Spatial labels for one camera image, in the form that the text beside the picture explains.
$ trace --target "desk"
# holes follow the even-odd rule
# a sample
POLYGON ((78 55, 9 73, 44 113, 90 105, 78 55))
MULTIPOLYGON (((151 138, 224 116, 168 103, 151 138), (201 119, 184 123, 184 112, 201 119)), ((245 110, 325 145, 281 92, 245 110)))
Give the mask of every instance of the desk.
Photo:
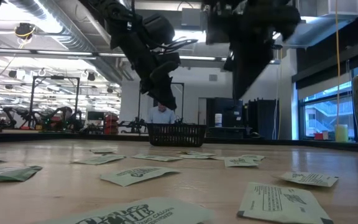
POLYGON ((335 223, 358 223, 358 152, 300 146, 204 144, 201 148, 152 147, 147 142, 55 140, 0 143, 9 162, 0 166, 42 166, 26 182, 0 183, 0 223, 34 223, 82 213, 115 203, 149 197, 172 197, 214 210, 213 222, 267 223, 237 218, 249 182, 310 190, 335 223), (92 147, 117 149, 127 157, 138 153, 177 156, 178 151, 213 152, 219 156, 266 156, 258 168, 230 167, 223 161, 184 159, 176 162, 123 159, 100 166, 70 164, 91 157, 92 147), (164 166, 181 170, 139 184, 121 187, 99 175, 135 166, 164 166), (274 179, 285 171, 318 172, 339 177, 331 188, 316 188, 274 179))

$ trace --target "white wall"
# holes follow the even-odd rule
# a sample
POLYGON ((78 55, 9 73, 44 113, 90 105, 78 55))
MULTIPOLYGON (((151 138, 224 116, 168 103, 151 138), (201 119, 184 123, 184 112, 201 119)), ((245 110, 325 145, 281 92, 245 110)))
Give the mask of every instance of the white wall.
POLYGON ((242 97, 245 103, 256 98, 274 100, 278 82, 281 104, 280 139, 298 139, 298 95, 291 80, 296 72, 296 50, 289 49, 281 65, 268 65, 242 97))
MULTIPOLYGON (((178 68, 171 72, 172 82, 185 84, 184 111, 183 117, 186 123, 198 122, 198 98, 214 98, 232 96, 232 75, 231 73, 221 72, 218 68, 178 68), (216 82, 209 81, 209 75, 218 75, 216 82)), ((120 121, 132 121, 137 116, 137 104, 139 99, 139 80, 122 83, 122 98, 120 121)), ((147 120, 149 108, 153 105, 153 100, 146 96, 141 96, 140 117, 147 120)))

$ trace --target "shirt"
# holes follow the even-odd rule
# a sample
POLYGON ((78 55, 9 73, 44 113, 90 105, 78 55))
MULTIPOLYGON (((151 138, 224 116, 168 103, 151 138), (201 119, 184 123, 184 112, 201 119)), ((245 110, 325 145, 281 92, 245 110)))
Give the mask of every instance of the shirt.
POLYGON ((175 113, 166 109, 164 112, 158 110, 158 106, 153 107, 149 111, 149 120, 148 123, 154 124, 173 124, 175 123, 175 113))

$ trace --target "wooden table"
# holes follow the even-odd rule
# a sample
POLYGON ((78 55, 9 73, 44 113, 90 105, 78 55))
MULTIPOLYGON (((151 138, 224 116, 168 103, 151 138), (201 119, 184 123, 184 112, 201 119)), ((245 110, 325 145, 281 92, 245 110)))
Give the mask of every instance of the wooden table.
POLYGON ((223 161, 184 159, 158 162, 123 159, 100 166, 70 164, 93 156, 89 149, 107 147, 118 154, 138 153, 175 156, 188 148, 152 147, 147 142, 113 141, 29 141, 1 143, 7 153, 0 166, 42 166, 26 182, 0 183, 0 223, 34 223, 74 213, 103 208, 115 203, 149 197, 172 197, 214 210, 212 223, 265 223, 237 218, 248 182, 297 187, 312 191, 335 223, 358 224, 358 153, 291 146, 247 146, 205 144, 199 150, 219 156, 259 154, 266 156, 258 168, 225 168, 223 161), (164 166, 180 169, 139 184, 121 187, 99 179, 99 175, 135 166, 164 166), (339 177, 331 188, 298 185, 271 177, 285 171, 317 172, 339 177))

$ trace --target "plastic basket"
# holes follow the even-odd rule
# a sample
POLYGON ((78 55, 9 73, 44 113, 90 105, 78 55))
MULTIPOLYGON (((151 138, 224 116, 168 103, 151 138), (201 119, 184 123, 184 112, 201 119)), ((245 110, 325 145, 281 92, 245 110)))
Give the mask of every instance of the plastic basket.
POLYGON ((200 147, 204 143, 205 125, 147 124, 153 146, 200 147))

